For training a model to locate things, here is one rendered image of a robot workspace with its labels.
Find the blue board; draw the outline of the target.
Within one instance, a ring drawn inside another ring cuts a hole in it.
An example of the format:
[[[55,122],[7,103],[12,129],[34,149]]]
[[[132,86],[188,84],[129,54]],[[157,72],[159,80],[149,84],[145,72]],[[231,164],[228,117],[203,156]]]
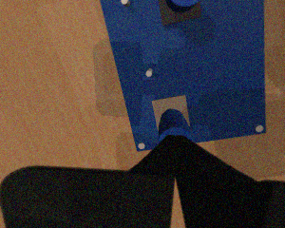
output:
[[[100,1],[137,152],[267,133],[264,0]]]

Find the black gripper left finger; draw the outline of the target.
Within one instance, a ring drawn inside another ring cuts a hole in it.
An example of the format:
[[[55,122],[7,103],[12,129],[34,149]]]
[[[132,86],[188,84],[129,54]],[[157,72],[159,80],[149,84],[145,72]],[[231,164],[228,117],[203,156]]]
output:
[[[178,142],[129,170],[29,166],[0,183],[6,228],[170,228]]]

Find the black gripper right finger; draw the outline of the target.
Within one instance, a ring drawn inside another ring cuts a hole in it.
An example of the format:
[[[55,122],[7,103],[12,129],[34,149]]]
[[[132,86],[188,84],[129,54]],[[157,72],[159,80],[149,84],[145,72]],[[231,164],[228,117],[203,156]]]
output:
[[[285,228],[285,180],[257,181],[176,135],[185,228]]]

